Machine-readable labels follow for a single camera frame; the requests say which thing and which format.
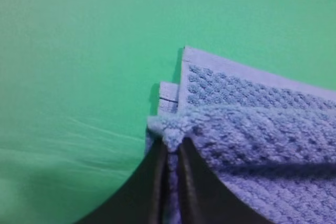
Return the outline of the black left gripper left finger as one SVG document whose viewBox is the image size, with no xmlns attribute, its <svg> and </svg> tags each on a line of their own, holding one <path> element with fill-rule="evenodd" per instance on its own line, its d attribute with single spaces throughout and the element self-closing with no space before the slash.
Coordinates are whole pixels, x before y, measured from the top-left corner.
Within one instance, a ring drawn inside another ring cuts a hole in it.
<svg viewBox="0 0 336 224">
<path fill-rule="evenodd" d="M 77 223 L 163 223 L 166 180 L 167 148 L 157 138 L 130 178 Z"/>
</svg>

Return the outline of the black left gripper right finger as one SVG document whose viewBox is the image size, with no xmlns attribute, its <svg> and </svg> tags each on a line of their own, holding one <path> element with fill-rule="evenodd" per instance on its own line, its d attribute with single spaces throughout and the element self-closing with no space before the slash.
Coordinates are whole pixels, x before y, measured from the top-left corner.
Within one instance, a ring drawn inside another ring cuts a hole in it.
<svg viewBox="0 0 336 224">
<path fill-rule="evenodd" d="M 178 201 L 182 223 L 271 223 L 219 180 L 191 138 L 183 138 L 178 152 Z"/>
</svg>

